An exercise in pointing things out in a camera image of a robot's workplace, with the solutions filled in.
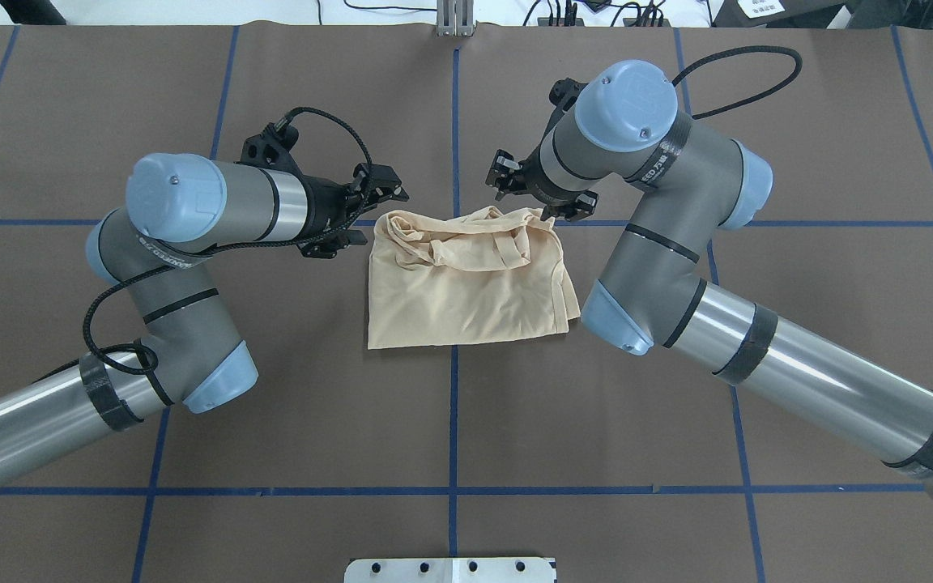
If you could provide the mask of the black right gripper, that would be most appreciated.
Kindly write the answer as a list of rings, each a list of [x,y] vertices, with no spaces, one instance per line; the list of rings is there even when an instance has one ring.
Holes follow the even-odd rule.
[[[569,191],[555,185],[542,168],[540,155],[532,154],[518,163],[504,149],[496,149],[488,169],[488,187],[496,202],[508,195],[525,192],[543,203],[541,220],[563,218],[568,222],[584,220],[594,214],[599,195],[592,191]]]

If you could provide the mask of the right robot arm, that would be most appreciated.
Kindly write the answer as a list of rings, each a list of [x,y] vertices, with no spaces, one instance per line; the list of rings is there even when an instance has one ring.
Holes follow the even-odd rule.
[[[933,390],[837,346],[721,285],[718,230],[752,222],[773,191],[773,169],[740,141],[679,104],[685,79],[643,60],[611,64],[588,83],[549,89],[551,115],[526,158],[499,149],[485,178],[496,198],[530,195],[542,218],[580,221],[594,187],[621,177],[641,193],[582,307],[582,324],[611,346],[660,346],[712,377],[748,389],[867,451],[933,499]]]

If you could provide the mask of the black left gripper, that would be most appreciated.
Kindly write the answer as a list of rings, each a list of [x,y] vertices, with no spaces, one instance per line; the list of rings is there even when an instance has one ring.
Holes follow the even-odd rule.
[[[345,222],[355,221],[360,210],[410,200],[395,170],[381,164],[359,164],[353,169],[351,184],[311,176],[304,177],[301,184],[306,189],[309,214],[300,237],[316,239],[300,244],[300,253],[307,258],[333,259],[349,246],[365,246],[368,240],[364,233]]]

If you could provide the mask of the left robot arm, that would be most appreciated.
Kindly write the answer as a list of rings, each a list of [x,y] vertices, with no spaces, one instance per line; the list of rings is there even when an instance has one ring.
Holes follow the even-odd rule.
[[[88,340],[74,363],[0,398],[0,487],[175,403],[199,414],[254,385],[247,343],[205,266],[212,255],[293,245],[333,258],[365,243],[351,229],[359,214],[407,197],[381,164],[360,164],[337,184],[269,161],[144,156],[86,255],[111,294],[129,292],[146,334],[132,347]]]

